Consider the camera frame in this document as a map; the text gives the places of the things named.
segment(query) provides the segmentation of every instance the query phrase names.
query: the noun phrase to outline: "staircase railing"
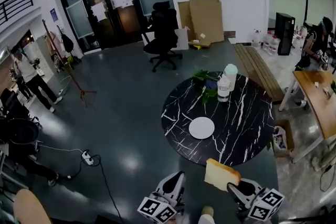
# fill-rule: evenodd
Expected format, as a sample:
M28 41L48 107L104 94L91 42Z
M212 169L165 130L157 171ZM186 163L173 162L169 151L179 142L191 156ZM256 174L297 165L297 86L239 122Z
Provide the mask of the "staircase railing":
M0 3L0 25L33 6L33 0L5 0Z

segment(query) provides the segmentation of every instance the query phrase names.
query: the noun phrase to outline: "white bottle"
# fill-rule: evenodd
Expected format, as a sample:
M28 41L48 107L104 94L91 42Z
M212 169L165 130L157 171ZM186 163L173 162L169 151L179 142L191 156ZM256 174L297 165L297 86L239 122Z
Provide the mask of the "white bottle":
M237 73L238 69L232 63L229 63L224 69L225 76L230 80L230 92L235 89Z
M219 102L227 102L230 94L230 80L223 74L221 79L217 81Z

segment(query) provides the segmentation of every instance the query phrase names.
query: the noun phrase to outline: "power strip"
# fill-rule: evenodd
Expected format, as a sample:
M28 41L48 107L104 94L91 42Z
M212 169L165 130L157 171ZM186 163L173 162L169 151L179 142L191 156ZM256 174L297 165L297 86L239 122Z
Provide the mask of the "power strip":
M93 159L91 158L91 156L89 155L89 153L87 151L83 152L82 158L85 160L85 162L88 165L92 165L94 163Z

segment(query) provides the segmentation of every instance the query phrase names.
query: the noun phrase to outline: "bread slice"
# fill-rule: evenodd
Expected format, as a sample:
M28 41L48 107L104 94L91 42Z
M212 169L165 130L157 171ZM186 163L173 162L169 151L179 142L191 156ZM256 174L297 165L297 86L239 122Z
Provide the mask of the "bread slice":
M205 182L214 185L220 190L227 191L227 183L238 186L240 180L240 173L231 167L211 158L206 161Z

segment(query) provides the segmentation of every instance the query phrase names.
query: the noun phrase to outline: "wooden bench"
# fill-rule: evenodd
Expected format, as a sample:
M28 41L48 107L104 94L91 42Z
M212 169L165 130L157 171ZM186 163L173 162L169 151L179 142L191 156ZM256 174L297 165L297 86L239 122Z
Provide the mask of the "wooden bench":
M275 104L280 103L285 95L259 53L253 47L243 44L236 44L234 47L249 78L262 86Z

